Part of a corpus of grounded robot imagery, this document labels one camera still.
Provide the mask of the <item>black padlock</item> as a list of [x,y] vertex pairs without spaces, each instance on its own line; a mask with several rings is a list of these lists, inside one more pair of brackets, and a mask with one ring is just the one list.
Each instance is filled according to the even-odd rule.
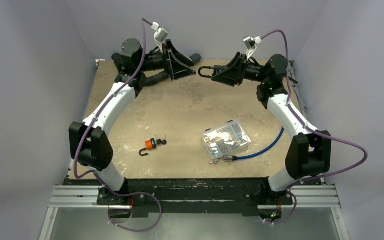
[[205,79],[212,79],[214,76],[217,75],[218,68],[216,66],[201,66],[197,73],[200,77],[205,78]]

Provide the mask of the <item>orange padlock with keys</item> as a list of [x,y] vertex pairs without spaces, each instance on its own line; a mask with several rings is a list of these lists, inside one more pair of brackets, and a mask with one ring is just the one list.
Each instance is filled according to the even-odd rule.
[[149,151],[155,150],[158,146],[162,145],[165,146],[167,144],[167,136],[165,135],[164,138],[159,138],[155,136],[154,138],[150,138],[145,142],[145,147],[140,149],[138,154],[141,157],[145,157],[149,155]]

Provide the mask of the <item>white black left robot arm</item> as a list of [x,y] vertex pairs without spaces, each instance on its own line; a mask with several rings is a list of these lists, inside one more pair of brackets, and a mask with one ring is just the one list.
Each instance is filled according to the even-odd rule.
[[[169,39],[146,52],[137,39],[129,38],[122,43],[121,52],[111,58],[118,74],[109,93],[86,119],[72,122],[68,134],[75,178],[94,174],[110,191],[110,199],[122,205],[131,193],[128,180],[113,164],[114,150],[108,136],[114,123],[144,87],[168,78],[174,81],[195,75],[194,66],[202,57],[198,53],[191,56],[180,53]],[[86,173],[79,174],[78,165],[86,167]]]

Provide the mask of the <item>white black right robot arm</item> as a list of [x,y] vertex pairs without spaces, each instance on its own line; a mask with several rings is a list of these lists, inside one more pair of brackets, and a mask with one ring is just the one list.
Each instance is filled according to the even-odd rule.
[[319,131],[298,111],[284,87],[289,61],[281,54],[273,55],[264,65],[247,60],[245,54],[236,53],[226,65],[215,65],[210,79],[231,87],[244,80],[258,82],[256,95],[264,108],[270,111],[291,137],[285,166],[267,178],[260,196],[268,204],[280,198],[293,183],[305,177],[318,177],[331,165],[332,141],[328,131]]

